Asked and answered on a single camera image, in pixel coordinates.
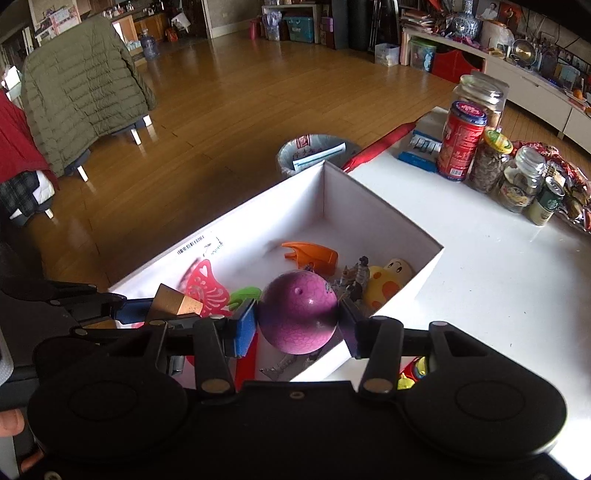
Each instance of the red can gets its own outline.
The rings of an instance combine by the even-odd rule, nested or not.
[[[453,102],[443,129],[443,143],[437,170],[445,178],[464,181],[480,136],[486,126],[486,113],[475,103]]]

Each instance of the green puffer jacket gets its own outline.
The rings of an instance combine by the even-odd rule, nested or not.
[[[35,144],[58,177],[99,137],[156,107],[121,38],[100,15],[27,57],[21,99]]]

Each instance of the purple ball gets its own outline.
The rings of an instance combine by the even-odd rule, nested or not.
[[[295,270],[267,285],[258,304],[258,324],[267,342],[282,352],[310,353],[335,332],[337,304],[324,278]]]

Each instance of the white cardboard box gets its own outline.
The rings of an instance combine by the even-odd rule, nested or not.
[[[415,277],[379,314],[396,316],[410,304],[437,264],[443,247],[396,208],[330,163],[320,163],[240,205],[163,252],[111,288],[129,299],[153,297],[161,283],[178,289],[189,267],[210,259],[215,278],[228,291],[261,289],[280,274],[295,270],[284,258],[286,241],[324,245],[339,254],[337,275],[366,255],[370,265],[403,258]],[[349,352],[333,337],[322,356],[301,372],[305,356],[286,370],[297,381],[320,381],[341,366]],[[259,333],[256,359],[269,368],[284,357]],[[185,372],[187,378],[191,371]],[[257,373],[257,379],[267,377]]]

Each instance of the blue and white vase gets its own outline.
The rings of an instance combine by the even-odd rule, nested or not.
[[[474,40],[480,35],[482,23],[472,15],[473,0],[463,0],[462,12],[452,20],[452,33],[458,37],[467,37]]]

